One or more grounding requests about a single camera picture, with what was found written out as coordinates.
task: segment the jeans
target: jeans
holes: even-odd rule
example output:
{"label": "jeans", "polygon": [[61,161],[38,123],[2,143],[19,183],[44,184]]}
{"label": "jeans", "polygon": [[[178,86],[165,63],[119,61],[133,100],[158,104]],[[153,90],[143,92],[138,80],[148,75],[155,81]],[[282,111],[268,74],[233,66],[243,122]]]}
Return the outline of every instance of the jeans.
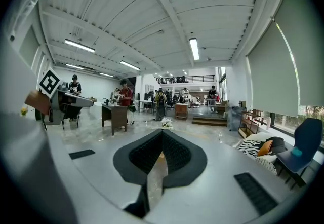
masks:
{"label": "jeans", "polygon": [[215,100],[210,100],[209,105],[211,107],[211,112],[217,111],[216,110],[216,101]]}

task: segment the staircase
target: staircase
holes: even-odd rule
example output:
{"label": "staircase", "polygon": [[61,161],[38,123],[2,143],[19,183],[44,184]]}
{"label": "staircase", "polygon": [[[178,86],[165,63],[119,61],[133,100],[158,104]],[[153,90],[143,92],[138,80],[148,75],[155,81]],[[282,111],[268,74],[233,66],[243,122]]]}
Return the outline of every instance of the staircase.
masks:
{"label": "staircase", "polygon": [[209,125],[209,126],[227,126],[227,119],[223,118],[207,118],[207,117],[193,117],[192,124]]}

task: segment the person in red jacket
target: person in red jacket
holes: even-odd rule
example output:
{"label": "person in red jacket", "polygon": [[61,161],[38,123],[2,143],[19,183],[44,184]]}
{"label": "person in red jacket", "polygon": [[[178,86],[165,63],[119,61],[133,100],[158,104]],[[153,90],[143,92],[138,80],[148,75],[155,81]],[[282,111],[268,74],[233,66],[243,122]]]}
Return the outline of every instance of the person in red jacket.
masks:
{"label": "person in red jacket", "polygon": [[122,79],[120,82],[121,85],[121,90],[120,90],[120,98],[119,98],[119,102],[121,106],[129,106],[131,105],[131,100],[132,100],[132,90],[131,88],[129,88],[127,86],[127,82],[125,79]]}

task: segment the fluorescent light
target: fluorescent light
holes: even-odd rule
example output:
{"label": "fluorescent light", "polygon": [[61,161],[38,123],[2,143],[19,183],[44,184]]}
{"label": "fluorescent light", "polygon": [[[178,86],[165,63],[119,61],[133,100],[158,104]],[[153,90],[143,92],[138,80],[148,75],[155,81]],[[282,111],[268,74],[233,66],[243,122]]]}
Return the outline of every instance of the fluorescent light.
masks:
{"label": "fluorescent light", "polygon": [[126,66],[128,66],[128,67],[130,67],[132,69],[135,69],[135,70],[139,70],[140,69],[140,68],[138,68],[136,66],[133,66],[132,64],[126,63],[125,61],[120,61],[120,63],[123,64],[123,65],[126,65]]}
{"label": "fluorescent light", "polygon": [[76,68],[76,69],[81,69],[83,70],[82,67],[79,67],[79,66],[75,66],[75,65],[72,65],[72,64],[66,64],[67,66],[70,66],[70,67],[73,67],[73,68]]}
{"label": "fluorescent light", "polygon": [[108,74],[105,74],[105,73],[100,73],[102,76],[109,76],[109,77],[113,77],[113,76],[110,76]]}
{"label": "fluorescent light", "polygon": [[196,38],[189,39],[189,42],[190,42],[190,45],[191,45],[193,59],[194,60],[199,60],[197,39]]}
{"label": "fluorescent light", "polygon": [[89,47],[87,47],[85,45],[82,45],[80,43],[74,42],[72,40],[65,39],[64,42],[67,43],[67,44],[69,44],[69,45],[71,45],[71,46],[74,46],[74,47],[77,47],[77,48],[81,48],[81,49],[86,50],[86,51],[91,52],[91,53],[94,53],[96,51],[93,48],[89,48]]}

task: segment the roller blind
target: roller blind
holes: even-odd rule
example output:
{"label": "roller blind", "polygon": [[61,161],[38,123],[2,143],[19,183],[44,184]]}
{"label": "roller blind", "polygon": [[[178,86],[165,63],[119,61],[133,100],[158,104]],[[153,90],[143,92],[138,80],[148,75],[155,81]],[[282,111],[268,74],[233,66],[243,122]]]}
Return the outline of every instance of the roller blind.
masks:
{"label": "roller blind", "polygon": [[286,43],[274,22],[248,56],[253,108],[296,117],[297,80]]}
{"label": "roller blind", "polygon": [[300,104],[324,106],[324,25],[312,0],[283,0],[275,20],[296,63]]}
{"label": "roller blind", "polygon": [[19,50],[20,55],[30,67],[32,66],[38,47],[39,43],[35,32],[32,27],[30,27]]}

